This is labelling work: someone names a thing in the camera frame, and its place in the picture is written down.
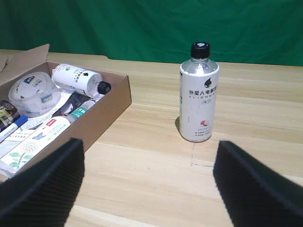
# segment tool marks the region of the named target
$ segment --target cardboard box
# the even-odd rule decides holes
[[[0,55],[0,99],[9,100],[8,93],[10,88],[22,76],[36,71],[42,71],[48,73],[50,76],[52,75],[52,69],[63,62],[48,61],[48,50],[49,45],[46,44],[28,51],[23,51],[16,54],[8,63],[8,58],[5,55]],[[26,163],[17,174],[52,153],[70,138],[82,139],[84,150],[86,151],[132,103],[129,78],[127,75],[100,69],[86,69],[100,73],[103,80],[111,84],[111,91],[38,155]]]

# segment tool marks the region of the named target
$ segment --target blue marker cap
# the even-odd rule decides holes
[[[14,122],[14,124],[16,124],[19,128],[22,124],[27,122],[27,120],[28,120],[28,117],[26,115],[22,115]]]

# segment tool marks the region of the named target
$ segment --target green leaf illustration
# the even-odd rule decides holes
[[[33,155],[26,155],[26,156],[24,156],[23,158],[24,159],[31,159],[33,157]]]
[[[20,154],[17,153],[17,152],[10,153],[9,155],[12,156],[12,157],[19,157],[20,156]]]
[[[13,162],[13,163],[10,164],[10,166],[11,166],[11,167],[18,167],[19,164],[18,164],[18,162]]]

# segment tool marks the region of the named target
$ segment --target wooden tabletop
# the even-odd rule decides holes
[[[212,174],[219,140],[303,185],[303,67],[219,63],[213,135],[191,143],[176,128],[179,64],[65,53],[49,60],[126,73],[133,96],[86,152],[67,227],[232,226]]]

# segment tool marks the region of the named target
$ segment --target cardboard flap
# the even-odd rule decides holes
[[[4,69],[6,66],[6,63],[8,62],[9,57],[0,53],[0,72]]]
[[[15,72],[18,74],[28,71],[31,68],[46,61],[49,44],[36,47],[28,51],[22,51],[8,62],[2,73]]]

